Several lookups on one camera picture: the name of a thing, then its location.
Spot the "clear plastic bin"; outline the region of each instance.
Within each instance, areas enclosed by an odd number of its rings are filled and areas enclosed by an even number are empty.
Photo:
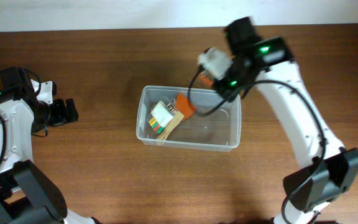
[[[146,117],[152,107],[163,97],[175,99],[178,93],[187,97],[187,88],[146,86],[137,112],[136,136],[151,146],[201,149],[229,152],[240,144],[241,101],[239,96],[232,103],[225,103],[213,114],[200,117],[194,114],[182,121],[169,135],[168,140],[157,140],[158,135],[147,124]],[[222,98],[213,90],[191,89],[191,100],[197,108],[214,108]]]

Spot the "green indicator light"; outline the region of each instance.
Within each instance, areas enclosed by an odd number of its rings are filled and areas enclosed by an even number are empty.
[[[232,81],[232,82],[230,82],[230,86],[234,86],[234,85],[236,85],[237,84],[237,81]]]
[[[262,52],[262,53],[267,53],[269,51],[269,48],[270,47],[261,47],[259,50]]]

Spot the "wooden table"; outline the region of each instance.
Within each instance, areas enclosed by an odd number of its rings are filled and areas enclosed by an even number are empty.
[[[358,24],[258,31],[287,40],[326,122],[348,148],[358,147]],[[242,101],[241,144],[230,153],[150,147],[135,136],[143,87],[187,86],[198,54],[211,46],[227,50],[221,28],[0,33],[0,70],[31,69],[55,81],[57,97],[75,99],[79,122],[32,138],[34,162],[70,209],[107,224],[278,213],[282,179],[298,166],[256,90]],[[358,176],[319,219],[358,223]]]

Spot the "white backdrop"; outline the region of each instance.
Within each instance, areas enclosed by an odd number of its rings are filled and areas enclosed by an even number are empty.
[[[358,0],[0,0],[0,31],[358,22]]]

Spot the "robotic arm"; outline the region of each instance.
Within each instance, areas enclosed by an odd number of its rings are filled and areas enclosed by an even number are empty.
[[[358,172],[358,150],[347,151],[325,123],[282,38],[262,40],[248,17],[228,25],[225,33],[233,59],[208,49],[199,56],[200,69],[192,83],[203,72],[223,102],[233,101],[241,91],[245,97],[257,86],[280,120],[301,168],[284,178],[287,197],[271,222],[314,223],[324,207],[349,190]]]
[[[8,68],[0,72],[0,223],[97,224],[67,209],[59,189],[35,166],[31,134],[47,127],[78,120],[73,99],[53,100],[53,81],[31,80],[32,72]],[[5,199],[17,190],[25,197],[12,203]]]

